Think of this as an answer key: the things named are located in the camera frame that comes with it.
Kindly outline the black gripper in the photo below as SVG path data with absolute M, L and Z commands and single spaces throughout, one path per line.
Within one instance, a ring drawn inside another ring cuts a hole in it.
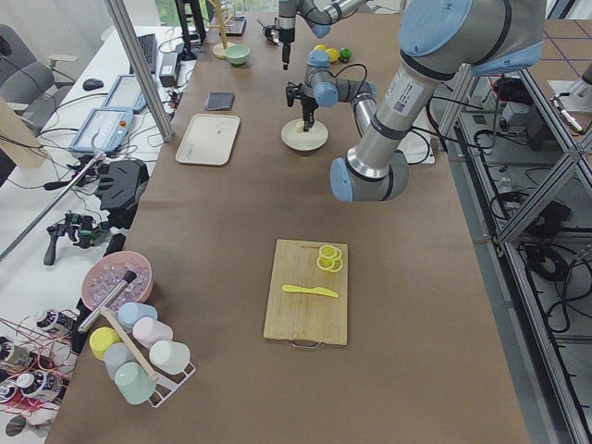
M 285 95 L 288 107 L 293 107 L 296 101 L 301 103 L 304 131 L 308 132 L 314 126 L 315 110 L 319 107 L 314 96 L 309 92 L 309 88 L 305 84 L 296 84 L 291 81 L 286 85 Z
M 276 18 L 273 25 L 263 25 L 264 36 L 270 42 L 276 40 L 282 44 L 282 68 L 290 65 L 291 44 L 295 41 L 295 17 Z

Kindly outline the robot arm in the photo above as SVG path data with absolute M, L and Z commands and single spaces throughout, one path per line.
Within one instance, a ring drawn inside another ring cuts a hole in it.
M 314 50 L 303 82 L 286 88 L 288 102 L 300 100 L 310 130 L 314 111 L 338 102 L 352 106 L 363 129 L 360 142 L 333 160 L 331 190 L 341 202 L 386 201 L 398 196 L 409 178 L 398 146 L 437 86 L 467 64 L 482 77 L 533 66 L 541 57 L 547 4 L 544 1 L 413 1 L 399 32 L 401 66 L 386 99 L 365 80 L 332 74 L 329 56 Z
M 319 8 L 313 0 L 281 0 L 277 2 L 278 12 L 275 29 L 282 47 L 282 68 L 289 69 L 291 45 L 295 42 L 296 18 L 301 17 L 312 33 L 321 39 L 327 36 L 331 26 L 354 14 L 366 1 L 338 0 L 330 1 Z

